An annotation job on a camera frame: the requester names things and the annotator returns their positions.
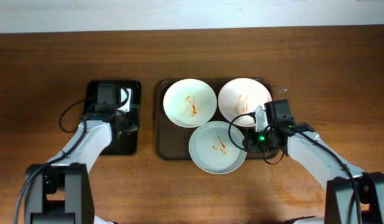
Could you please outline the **pink-rimmed plate with sauce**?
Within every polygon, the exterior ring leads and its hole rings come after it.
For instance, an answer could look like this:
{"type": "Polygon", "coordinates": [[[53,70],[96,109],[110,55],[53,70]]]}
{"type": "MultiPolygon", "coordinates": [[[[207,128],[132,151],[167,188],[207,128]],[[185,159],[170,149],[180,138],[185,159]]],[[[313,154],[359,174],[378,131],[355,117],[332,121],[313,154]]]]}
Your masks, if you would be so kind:
{"type": "Polygon", "coordinates": [[[231,122],[236,116],[251,113],[271,100],[271,93],[259,81],[236,78],[221,88],[217,103],[222,116],[231,122]]]}

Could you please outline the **white plate with sauce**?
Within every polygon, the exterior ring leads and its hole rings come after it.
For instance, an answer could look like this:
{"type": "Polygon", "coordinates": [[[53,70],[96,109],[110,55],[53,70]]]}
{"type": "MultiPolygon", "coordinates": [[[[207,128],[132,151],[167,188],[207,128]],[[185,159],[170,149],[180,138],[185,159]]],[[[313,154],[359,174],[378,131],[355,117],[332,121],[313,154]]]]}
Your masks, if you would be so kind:
{"type": "Polygon", "coordinates": [[[162,105],[171,122],[183,128],[195,128],[214,116],[217,97],[207,83],[188,78],[173,83],[167,89],[162,105]]]}

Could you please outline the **brown serving tray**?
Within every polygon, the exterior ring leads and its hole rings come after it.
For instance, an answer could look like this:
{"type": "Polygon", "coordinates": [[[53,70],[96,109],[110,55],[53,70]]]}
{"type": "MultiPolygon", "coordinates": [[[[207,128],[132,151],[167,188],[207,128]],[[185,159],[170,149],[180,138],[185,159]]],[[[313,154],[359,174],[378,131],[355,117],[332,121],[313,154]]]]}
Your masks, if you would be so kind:
{"type": "MultiPolygon", "coordinates": [[[[236,78],[198,78],[202,80],[210,87],[212,87],[216,96],[218,96],[220,89],[229,81],[236,78]]],[[[260,82],[269,91],[270,96],[273,97],[272,87],[266,80],[262,78],[251,78],[260,82]]],[[[168,88],[179,81],[180,79],[167,79],[160,80],[155,86],[155,138],[156,138],[156,152],[157,155],[164,160],[168,161],[180,161],[180,160],[191,160],[189,154],[189,140],[192,133],[197,128],[183,128],[174,124],[165,114],[163,107],[163,99],[168,88]]],[[[209,121],[224,121],[229,123],[225,117],[221,114],[219,108],[213,117],[209,121]]],[[[246,159],[250,160],[261,160],[261,153],[248,153],[246,159]]]]}

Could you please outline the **black water tray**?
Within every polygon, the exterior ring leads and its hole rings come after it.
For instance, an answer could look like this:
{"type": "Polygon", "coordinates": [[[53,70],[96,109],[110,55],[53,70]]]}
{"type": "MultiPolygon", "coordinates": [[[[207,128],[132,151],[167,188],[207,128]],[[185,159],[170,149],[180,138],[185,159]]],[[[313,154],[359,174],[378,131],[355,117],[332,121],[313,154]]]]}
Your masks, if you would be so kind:
{"type": "MultiPolygon", "coordinates": [[[[116,84],[132,89],[130,111],[127,112],[135,123],[140,122],[140,104],[141,104],[141,84],[136,80],[93,80],[87,85],[87,93],[85,98],[85,113],[95,112],[95,104],[97,102],[97,93],[99,84],[116,84]]],[[[111,132],[111,143],[103,151],[102,155],[122,155],[130,156],[136,152],[138,131],[122,134],[119,139],[114,139],[111,132]]]]}

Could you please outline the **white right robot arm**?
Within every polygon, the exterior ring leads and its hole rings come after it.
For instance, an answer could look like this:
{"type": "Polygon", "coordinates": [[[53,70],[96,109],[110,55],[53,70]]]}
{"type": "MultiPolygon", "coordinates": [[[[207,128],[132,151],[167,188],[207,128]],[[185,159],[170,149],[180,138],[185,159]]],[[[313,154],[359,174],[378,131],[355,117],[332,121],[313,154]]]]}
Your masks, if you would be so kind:
{"type": "Polygon", "coordinates": [[[384,174],[365,172],[327,146],[306,123],[273,123],[262,131],[248,129],[247,152],[280,150],[300,163],[325,190],[323,217],[300,217],[290,223],[384,223],[384,174]]]}

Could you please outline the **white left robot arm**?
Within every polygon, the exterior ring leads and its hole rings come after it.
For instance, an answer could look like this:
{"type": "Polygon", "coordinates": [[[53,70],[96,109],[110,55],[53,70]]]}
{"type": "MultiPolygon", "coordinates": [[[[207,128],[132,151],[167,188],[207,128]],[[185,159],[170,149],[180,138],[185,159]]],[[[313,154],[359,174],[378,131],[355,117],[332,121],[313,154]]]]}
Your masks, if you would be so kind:
{"type": "Polygon", "coordinates": [[[85,114],[66,146],[44,164],[26,170],[14,223],[24,207],[25,223],[105,223],[95,213],[89,172],[99,155],[139,130],[139,115],[117,110],[85,114]]]}

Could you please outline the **pale blue plate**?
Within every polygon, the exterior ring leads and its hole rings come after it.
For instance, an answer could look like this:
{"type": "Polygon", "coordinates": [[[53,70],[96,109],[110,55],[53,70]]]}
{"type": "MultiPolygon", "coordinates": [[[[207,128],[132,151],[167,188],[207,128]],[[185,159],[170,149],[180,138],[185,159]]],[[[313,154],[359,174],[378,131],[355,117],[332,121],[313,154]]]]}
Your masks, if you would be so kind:
{"type": "Polygon", "coordinates": [[[242,132],[224,121],[211,121],[198,127],[189,140],[193,162],[211,174],[227,174],[238,169],[247,152],[239,149],[244,140],[242,132]]]}

